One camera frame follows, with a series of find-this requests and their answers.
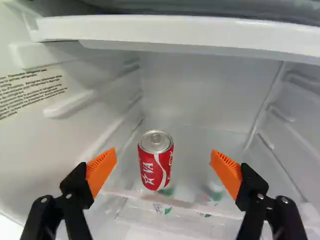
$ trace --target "screw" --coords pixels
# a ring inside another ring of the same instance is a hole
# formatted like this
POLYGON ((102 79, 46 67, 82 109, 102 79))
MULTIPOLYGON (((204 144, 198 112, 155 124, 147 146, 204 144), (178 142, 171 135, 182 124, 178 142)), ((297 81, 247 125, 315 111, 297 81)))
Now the screw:
POLYGON ((288 204, 288 203, 289 203, 288 199, 286 199, 284 196, 281 198, 281 200, 282 200, 282 202, 284 202, 285 204, 288 204))
POLYGON ((257 197, 261 200, 263 200, 265 197, 261 194, 261 193, 258 193, 257 197))

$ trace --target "white wave stripe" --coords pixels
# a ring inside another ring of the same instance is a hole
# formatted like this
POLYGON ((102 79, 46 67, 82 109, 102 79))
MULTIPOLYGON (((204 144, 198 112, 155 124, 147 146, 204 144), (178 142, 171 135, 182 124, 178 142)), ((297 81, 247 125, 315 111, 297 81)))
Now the white wave stripe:
POLYGON ((162 165, 160 164, 160 161, 159 161, 159 154, 154 154, 154 159, 156 161, 156 163, 160 166, 160 168, 162 169, 162 180, 161 180, 161 183, 159 185, 159 187, 157 188, 157 190, 160 190, 160 189, 163 189, 165 188, 165 184, 166 184, 166 179, 167 179, 167 173, 165 171, 165 169, 162 167, 162 165))

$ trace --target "refrigerator shelf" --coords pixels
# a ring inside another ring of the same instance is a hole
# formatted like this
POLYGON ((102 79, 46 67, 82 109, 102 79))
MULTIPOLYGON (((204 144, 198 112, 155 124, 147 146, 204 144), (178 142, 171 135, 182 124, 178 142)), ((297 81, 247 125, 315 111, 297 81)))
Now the refrigerator shelf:
POLYGON ((92 49, 294 59, 314 64, 319 63, 320 57, 318 27, 232 17, 125 14, 40 17, 30 36, 37 42, 80 40, 92 49))

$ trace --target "white lettering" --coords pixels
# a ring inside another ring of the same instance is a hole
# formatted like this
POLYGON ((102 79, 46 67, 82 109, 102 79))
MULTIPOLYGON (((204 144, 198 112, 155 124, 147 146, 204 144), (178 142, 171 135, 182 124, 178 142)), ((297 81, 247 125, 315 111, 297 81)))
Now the white lettering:
POLYGON ((146 173, 153 173, 154 172, 154 164, 153 163, 142 163, 143 171, 146 173))
POLYGON ((172 156, 173 156, 173 152, 170 151, 170 159, 169 159, 169 166, 171 167, 172 165, 172 156))
POLYGON ((142 178, 143 178, 145 184, 154 185, 154 183, 153 183, 153 180, 155 180, 154 178, 148 178, 146 176, 146 174, 142 175, 142 178))

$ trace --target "star logo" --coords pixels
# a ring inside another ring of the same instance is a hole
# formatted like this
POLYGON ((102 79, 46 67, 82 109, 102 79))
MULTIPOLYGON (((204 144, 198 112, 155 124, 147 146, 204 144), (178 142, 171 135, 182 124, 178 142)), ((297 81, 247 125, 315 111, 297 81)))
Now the star logo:
POLYGON ((146 174, 143 174, 143 175, 142 175, 142 178, 143 178, 145 184, 154 185, 154 183, 153 183, 153 180, 155 180, 154 178, 148 178, 148 177, 146 176, 146 174))

